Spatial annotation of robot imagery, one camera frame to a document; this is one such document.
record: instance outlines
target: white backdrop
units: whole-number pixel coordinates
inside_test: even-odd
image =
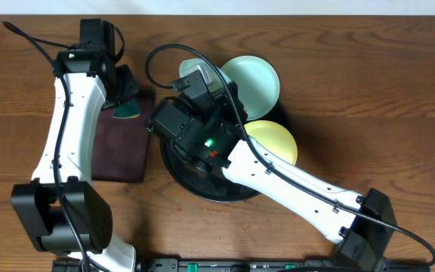
[[[435,0],[0,0],[0,14],[435,15]]]

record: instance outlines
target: yellow bowl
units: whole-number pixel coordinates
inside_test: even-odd
[[[264,148],[280,159],[295,165],[298,148],[292,134],[282,125],[259,120],[245,125],[248,135],[255,138]]]

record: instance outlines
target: green button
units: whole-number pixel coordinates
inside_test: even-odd
[[[197,264],[188,264],[187,272],[197,272]]]

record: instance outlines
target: green light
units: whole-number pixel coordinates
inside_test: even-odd
[[[210,147],[212,144],[213,144],[213,140],[212,140],[212,139],[208,139],[208,140],[204,143],[204,145],[207,146],[207,147]]]

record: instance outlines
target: wooden table surface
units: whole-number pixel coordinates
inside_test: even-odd
[[[104,18],[122,30],[122,63],[144,85],[145,57],[169,42],[192,46],[219,66],[241,55],[268,60],[292,120],[297,165],[339,187],[386,193],[400,226],[435,246],[435,17]],[[32,36],[72,44],[80,17],[0,17],[0,271],[48,271],[55,256],[34,250],[10,195],[14,184],[29,182],[42,154],[54,78],[30,43],[2,27],[4,19]],[[57,48],[44,48],[56,56]],[[153,74],[170,82],[190,57],[162,52]],[[171,93],[156,91],[158,98]],[[114,231],[148,257],[302,259],[332,248],[266,196],[222,204],[186,192],[166,171],[155,137],[142,184],[95,187],[112,207]],[[386,257],[430,258],[398,233]]]

